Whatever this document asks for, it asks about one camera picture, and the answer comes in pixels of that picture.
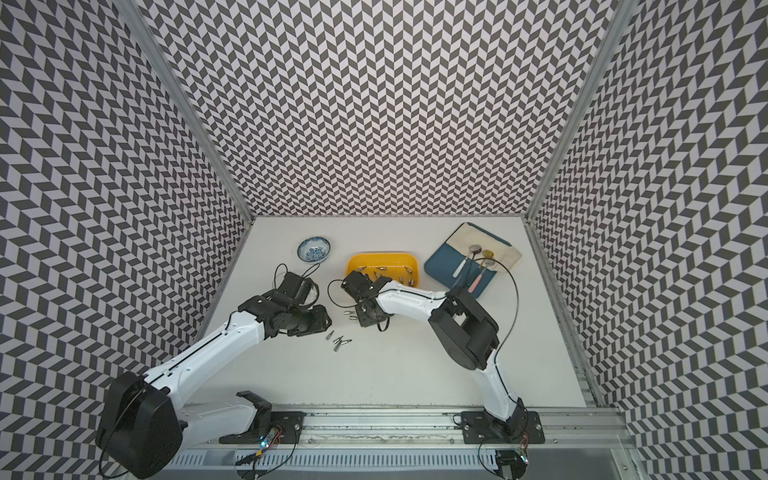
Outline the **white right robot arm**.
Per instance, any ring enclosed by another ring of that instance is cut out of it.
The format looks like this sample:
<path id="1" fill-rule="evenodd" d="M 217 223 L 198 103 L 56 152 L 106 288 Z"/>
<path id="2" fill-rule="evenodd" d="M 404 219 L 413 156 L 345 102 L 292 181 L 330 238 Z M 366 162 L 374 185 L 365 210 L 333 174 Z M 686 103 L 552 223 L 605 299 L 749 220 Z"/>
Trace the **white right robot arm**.
<path id="1" fill-rule="evenodd" d="M 507 423 L 523 414 L 521 397 L 506 386 L 497 363 L 499 325 L 468 291 L 426 291 L 389 277 L 371 280 L 357 271 L 341 281 L 341 288 L 353 299 L 363 327 L 384 328 L 396 315 L 429 325 L 448 356 L 473 373 L 486 414 Z"/>

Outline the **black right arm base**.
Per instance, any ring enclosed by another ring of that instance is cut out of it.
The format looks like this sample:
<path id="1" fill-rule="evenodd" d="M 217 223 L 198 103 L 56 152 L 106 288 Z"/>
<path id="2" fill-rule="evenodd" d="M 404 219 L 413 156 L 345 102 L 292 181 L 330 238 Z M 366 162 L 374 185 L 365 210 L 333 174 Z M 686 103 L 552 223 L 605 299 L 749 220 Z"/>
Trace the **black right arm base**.
<path id="1" fill-rule="evenodd" d="M 546 442 L 540 416 L 529 410 L 522 399 L 518 399 L 512 415 L 500 420 L 483 411 L 462 411 L 459 423 L 465 444 L 513 444 L 527 440 L 530 445 Z"/>

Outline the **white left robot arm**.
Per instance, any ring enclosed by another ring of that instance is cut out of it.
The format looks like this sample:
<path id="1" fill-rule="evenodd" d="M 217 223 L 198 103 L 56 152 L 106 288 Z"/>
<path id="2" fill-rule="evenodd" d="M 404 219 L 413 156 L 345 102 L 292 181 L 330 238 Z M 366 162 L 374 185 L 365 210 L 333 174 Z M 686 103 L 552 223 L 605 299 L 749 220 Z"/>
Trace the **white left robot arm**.
<path id="1" fill-rule="evenodd" d="M 160 472 L 180 451 L 213 439 L 254 440 L 269 448 L 279 438 L 272 405 L 249 391 L 220 403 L 190 398 L 241 354 L 279 335 L 322 333 L 332 321 L 306 274 L 286 273 L 279 286 L 233 311 L 223 325 L 182 353 L 142 374 L 126 371 L 109 386 L 95 441 L 137 479 Z"/>

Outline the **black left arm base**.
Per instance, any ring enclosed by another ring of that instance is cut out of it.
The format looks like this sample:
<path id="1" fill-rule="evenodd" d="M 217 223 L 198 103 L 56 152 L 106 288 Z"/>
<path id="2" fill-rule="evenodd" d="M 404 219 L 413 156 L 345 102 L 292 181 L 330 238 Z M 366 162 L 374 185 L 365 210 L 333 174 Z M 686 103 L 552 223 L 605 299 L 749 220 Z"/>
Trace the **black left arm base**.
<path id="1" fill-rule="evenodd" d="M 243 433 L 219 438 L 222 444 L 256 444 L 263 448 L 277 441 L 296 445 L 301 437 L 306 413 L 303 411 L 274 411 L 272 403 L 256 393 L 245 390 L 236 396 L 247 401 L 255 411 L 254 419 Z"/>

